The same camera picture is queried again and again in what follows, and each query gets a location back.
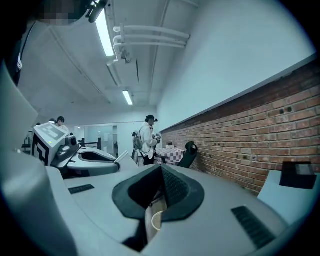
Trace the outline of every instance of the black cap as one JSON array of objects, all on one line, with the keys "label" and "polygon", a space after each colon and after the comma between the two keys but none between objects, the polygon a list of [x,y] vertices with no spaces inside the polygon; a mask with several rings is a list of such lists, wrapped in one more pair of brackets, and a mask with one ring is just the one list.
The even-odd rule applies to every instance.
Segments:
[{"label": "black cap", "polygon": [[147,115],[145,121],[148,122],[150,119],[153,119],[155,122],[158,122],[158,119],[155,119],[155,117],[152,114]]}]

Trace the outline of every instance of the black vent slot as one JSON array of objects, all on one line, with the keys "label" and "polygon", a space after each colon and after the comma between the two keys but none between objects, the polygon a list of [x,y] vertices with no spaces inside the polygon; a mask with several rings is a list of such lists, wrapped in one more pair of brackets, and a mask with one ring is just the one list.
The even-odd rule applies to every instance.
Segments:
[{"label": "black vent slot", "polygon": [[257,249],[266,246],[275,239],[275,236],[247,207],[241,206],[231,209],[231,211]]},{"label": "black vent slot", "polygon": [[91,184],[88,184],[88,185],[83,185],[83,186],[71,187],[71,188],[69,188],[69,192],[70,192],[70,194],[76,194],[76,193],[84,192],[87,190],[92,190],[94,188],[95,188],[94,186],[92,186]]}]

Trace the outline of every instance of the brick wall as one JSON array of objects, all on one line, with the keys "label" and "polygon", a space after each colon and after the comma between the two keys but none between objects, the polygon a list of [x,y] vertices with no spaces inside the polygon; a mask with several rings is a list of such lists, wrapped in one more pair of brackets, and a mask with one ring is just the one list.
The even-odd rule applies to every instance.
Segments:
[{"label": "brick wall", "polygon": [[162,132],[164,144],[180,149],[195,142],[199,154],[192,169],[235,182],[254,195],[268,171],[281,170],[283,161],[311,161],[320,172],[319,135],[317,61]]}]

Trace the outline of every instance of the man in white jacket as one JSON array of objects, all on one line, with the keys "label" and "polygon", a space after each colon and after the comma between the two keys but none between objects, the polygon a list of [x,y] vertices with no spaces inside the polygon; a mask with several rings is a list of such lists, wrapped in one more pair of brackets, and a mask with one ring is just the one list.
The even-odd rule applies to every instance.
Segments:
[{"label": "man in white jacket", "polygon": [[140,150],[140,153],[143,157],[143,164],[145,166],[153,165],[155,161],[155,146],[157,145],[158,141],[154,139],[153,125],[157,121],[158,120],[150,114],[146,117],[140,128],[142,141],[142,149]]}]

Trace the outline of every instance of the person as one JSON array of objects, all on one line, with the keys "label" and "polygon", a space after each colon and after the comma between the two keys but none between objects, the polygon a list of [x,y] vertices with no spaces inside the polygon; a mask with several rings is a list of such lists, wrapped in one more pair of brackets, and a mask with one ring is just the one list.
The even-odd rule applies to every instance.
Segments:
[{"label": "person", "polygon": [[140,128],[142,149],[140,154],[143,157],[143,165],[153,165],[155,162],[155,146],[158,141],[154,139],[153,125],[158,120],[153,115],[148,115]]},{"label": "person", "polygon": [[68,127],[65,126],[65,119],[63,116],[59,116],[58,119],[56,120],[58,127],[64,131],[66,131],[69,134],[69,129]]}]

